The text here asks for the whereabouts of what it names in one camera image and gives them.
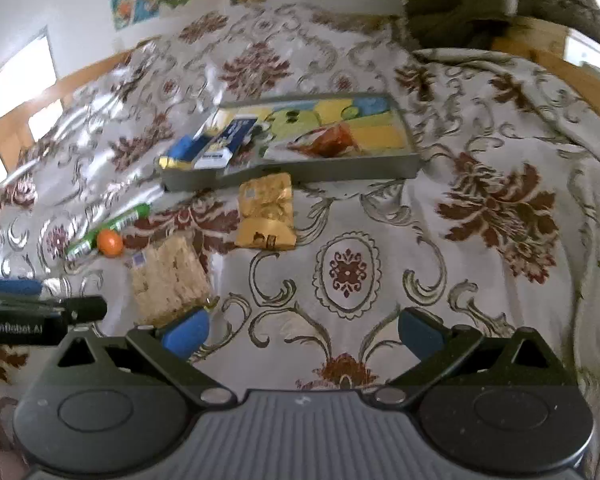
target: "open box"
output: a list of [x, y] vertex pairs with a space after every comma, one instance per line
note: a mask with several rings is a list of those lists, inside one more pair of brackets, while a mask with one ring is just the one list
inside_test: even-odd
[[[249, 130], [242, 132], [239, 147], [228, 162], [221, 162], [224, 167], [206, 168], [209, 153], [229, 149], [227, 133], [235, 144], [237, 121]], [[221, 104], [192, 139], [204, 146], [193, 160], [169, 154], [158, 160], [169, 191], [238, 186], [282, 171], [293, 182], [413, 178], [421, 163], [388, 94], [302, 95]]]

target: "orange ball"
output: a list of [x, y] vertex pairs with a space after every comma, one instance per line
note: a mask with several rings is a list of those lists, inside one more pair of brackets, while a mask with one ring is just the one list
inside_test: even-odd
[[122, 236], [111, 229], [103, 229], [98, 233], [96, 238], [98, 250], [107, 258], [115, 258], [120, 256], [124, 249], [122, 244]]

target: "gold snack package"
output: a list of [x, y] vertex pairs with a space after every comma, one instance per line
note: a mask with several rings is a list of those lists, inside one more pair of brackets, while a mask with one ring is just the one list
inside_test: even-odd
[[238, 247], [286, 251], [296, 246], [291, 177], [277, 173], [240, 186]]
[[190, 233], [176, 233], [134, 254], [128, 263], [141, 324], [164, 327], [195, 306], [213, 302]]

